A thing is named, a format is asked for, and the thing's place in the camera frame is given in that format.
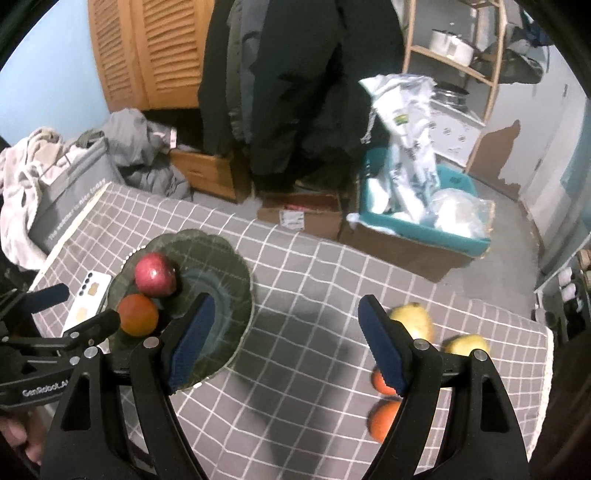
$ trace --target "wooden drawer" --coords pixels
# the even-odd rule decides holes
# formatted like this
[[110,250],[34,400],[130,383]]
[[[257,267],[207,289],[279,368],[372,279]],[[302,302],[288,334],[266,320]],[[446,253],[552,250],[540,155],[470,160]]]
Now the wooden drawer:
[[233,202],[241,202],[250,194],[248,166],[241,155],[212,157],[201,153],[171,150],[170,161],[196,190]]

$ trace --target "teal plastic basket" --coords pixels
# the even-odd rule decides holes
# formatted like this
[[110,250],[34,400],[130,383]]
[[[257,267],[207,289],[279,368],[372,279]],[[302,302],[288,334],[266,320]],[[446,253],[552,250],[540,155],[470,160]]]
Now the teal plastic basket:
[[[366,186],[370,172],[377,172],[384,165],[386,148],[372,148],[365,155],[365,174],[361,181],[361,195],[359,205],[359,216],[363,223],[372,226],[389,228],[399,236],[416,242],[434,247],[446,248],[459,252],[469,257],[480,257],[491,245],[490,239],[466,238],[453,233],[442,232],[429,226],[416,225],[392,218],[390,215],[368,212],[368,190]],[[443,165],[437,166],[437,173],[441,181],[442,189],[458,189],[478,197],[472,179],[468,175],[454,171]]]

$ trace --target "wooden cabinet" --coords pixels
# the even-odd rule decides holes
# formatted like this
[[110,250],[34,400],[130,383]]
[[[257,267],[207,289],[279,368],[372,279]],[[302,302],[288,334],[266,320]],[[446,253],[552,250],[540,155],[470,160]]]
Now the wooden cabinet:
[[238,151],[228,157],[212,157],[171,150],[170,161],[196,190],[238,203],[251,193],[248,162]]
[[109,110],[195,108],[213,0],[89,0]]

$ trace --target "light blue wall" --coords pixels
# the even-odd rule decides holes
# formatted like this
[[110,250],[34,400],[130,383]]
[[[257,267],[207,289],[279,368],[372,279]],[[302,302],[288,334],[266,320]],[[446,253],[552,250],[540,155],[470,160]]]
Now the light blue wall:
[[73,138],[108,115],[90,42],[88,2],[59,0],[0,71],[0,135],[14,145],[38,127],[52,127]]

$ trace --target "gray bag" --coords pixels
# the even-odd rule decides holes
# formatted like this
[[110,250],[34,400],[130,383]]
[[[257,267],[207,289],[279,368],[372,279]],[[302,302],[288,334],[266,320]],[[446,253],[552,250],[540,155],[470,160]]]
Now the gray bag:
[[125,184],[107,151],[107,139],[99,139],[43,191],[29,238],[46,254],[103,185]]

